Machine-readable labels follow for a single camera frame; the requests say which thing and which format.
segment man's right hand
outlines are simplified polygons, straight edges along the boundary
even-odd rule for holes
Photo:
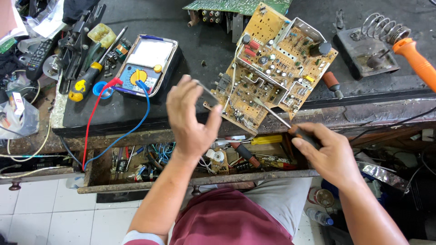
[[[293,138],[292,143],[312,163],[317,172],[339,190],[355,190],[356,185],[364,184],[354,159],[348,139],[319,123],[303,123],[298,126],[316,136],[322,144],[318,151],[307,141]]]

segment metal spring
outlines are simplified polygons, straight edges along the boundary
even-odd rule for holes
[[[374,13],[363,22],[361,32],[363,35],[394,45],[399,40],[408,37],[411,29],[379,13]]]

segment remote control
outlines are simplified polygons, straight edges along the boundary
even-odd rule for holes
[[[59,35],[54,39],[48,39],[39,44],[38,49],[33,53],[32,58],[27,64],[26,77],[31,81],[36,81],[43,74],[42,65],[44,61],[55,51],[58,44]]]

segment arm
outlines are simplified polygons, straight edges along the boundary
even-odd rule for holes
[[[167,113],[176,146],[168,165],[145,196],[130,224],[130,231],[153,233],[163,241],[182,205],[200,157],[215,141],[221,124],[221,106],[213,108],[206,125],[198,123],[195,104],[203,88],[184,75],[167,97]]]
[[[338,187],[354,244],[408,245],[398,226],[363,180],[347,138],[322,124],[304,123],[298,126],[321,141],[323,147],[318,151],[303,139],[292,139],[317,172]]]

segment green circuit board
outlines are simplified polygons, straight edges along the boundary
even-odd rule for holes
[[[285,14],[292,0],[263,0],[275,11]],[[195,0],[183,7],[185,10],[213,10],[235,12],[252,16],[260,0]]]

